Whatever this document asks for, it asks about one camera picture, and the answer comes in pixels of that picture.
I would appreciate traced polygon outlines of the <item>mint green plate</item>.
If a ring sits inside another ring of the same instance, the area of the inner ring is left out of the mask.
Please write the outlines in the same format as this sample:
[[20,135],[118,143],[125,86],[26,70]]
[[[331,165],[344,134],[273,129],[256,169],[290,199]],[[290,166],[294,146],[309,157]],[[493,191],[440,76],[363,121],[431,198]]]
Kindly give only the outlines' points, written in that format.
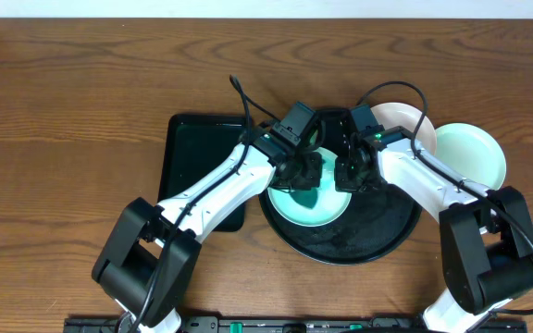
[[436,130],[435,156],[462,176],[498,190],[504,183],[507,164],[497,141],[485,130],[452,123]]
[[292,190],[267,189],[268,199],[275,211],[285,220],[301,227],[324,226],[339,217],[351,201],[349,192],[335,189],[334,167],[337,155],[325,148],[318,148],[323,158],[322,178],[318,191],[318,203],[313,209],[297,204],[290,196]]

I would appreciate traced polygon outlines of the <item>white pink plate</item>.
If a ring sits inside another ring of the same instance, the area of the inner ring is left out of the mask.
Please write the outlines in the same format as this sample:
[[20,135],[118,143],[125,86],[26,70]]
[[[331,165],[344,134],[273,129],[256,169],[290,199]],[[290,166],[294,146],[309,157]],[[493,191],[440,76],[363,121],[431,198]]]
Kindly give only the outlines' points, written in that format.
[[[386,130],[402,126],[411,132],[415,130],[415,125],[422,115],[422,112],[416,107],[398,102],[375,105],[371,107],[371,111],[378,124],[382,125]],[[422,142],[424,148],[431,154],[436,153],[437,134],[428,117],[424,118],[416,138]]]

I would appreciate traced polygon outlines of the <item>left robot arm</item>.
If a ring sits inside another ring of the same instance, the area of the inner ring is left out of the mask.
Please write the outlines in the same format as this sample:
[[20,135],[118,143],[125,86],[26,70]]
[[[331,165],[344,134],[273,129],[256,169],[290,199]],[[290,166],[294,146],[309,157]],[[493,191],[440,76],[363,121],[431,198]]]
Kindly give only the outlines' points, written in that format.
[[271,134],[237,144],[190,188],[151,205],[143,198],[121,212],[92,278],[131,317],[131,332],[176,332],[182,300],[207,236],[273,181],[305,188],[320,183],[323,159],[297,153]]

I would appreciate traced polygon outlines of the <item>green sponge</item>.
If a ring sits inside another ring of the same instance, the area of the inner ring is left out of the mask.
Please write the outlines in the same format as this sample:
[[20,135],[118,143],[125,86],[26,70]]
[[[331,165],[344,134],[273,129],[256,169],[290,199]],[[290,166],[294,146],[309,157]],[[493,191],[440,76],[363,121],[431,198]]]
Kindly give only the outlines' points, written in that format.
[[290,192],[291,198],[300,206],[306,209],[313,209],[318,203],[317,189],[311,190],[294,190]]

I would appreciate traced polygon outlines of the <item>mint green plate front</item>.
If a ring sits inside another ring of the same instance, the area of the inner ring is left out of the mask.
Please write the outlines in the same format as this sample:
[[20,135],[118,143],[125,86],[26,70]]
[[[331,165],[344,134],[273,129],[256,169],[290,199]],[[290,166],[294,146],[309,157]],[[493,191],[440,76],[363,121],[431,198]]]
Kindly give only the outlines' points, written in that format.
[[275,211],[285,220],[301,227],[324,226],[339,217],[351,201],[349,192],[335,189],[334,167],[337,155],[325,148],[318,148],[323,158],[322,178],[318,191],[318,203],[313,209],[297,204],[290,196],[292,190],[267,189],[268,199]]

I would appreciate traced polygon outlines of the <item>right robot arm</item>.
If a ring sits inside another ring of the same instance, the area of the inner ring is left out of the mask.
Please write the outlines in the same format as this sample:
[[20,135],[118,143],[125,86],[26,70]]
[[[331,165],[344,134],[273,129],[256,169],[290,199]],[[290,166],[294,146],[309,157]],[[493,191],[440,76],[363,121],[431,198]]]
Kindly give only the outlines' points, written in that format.
[[427,329],[472,332],[497,314],[515,315],[507,303],[533,290],[533,224],[524,196],[465,178],[413,132],[377,126],[352,133],[335,181],[347,192],[394,186],[438,222],[446,289],[422,314]]

